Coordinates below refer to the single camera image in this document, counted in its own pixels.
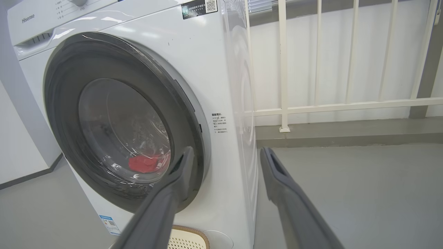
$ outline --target washing machine door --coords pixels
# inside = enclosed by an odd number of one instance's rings
[[[135,212],[186,146],[195,160],[189,198],[205,173],[202,128],[180,84],[146,52],[118,37],[67,38],[45,72],[45,106],[76,172],[113,204]]]

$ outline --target red cloth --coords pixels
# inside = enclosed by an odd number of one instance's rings
[[[158,156],[152,158],[145,156],[135,156],[129,158],[129,168],[140,173],[154,172],[157,168]]]

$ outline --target black sticker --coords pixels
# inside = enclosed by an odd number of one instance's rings
[[[217,0],[194,0],[182,4],[183,20],[217,11]]]

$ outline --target control panel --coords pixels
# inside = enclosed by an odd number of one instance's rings
[[[71,20],[113,4],[117,0],[25,0],[8,10],[14,46],[43,33],[50,33]]]

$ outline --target washing machine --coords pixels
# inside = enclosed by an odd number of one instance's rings
[[[110,233],[192,146],[192,191],[174,224],[203,231],[212,248],[253,247],[244,2],[25,0],[8,25],[34,98]]]

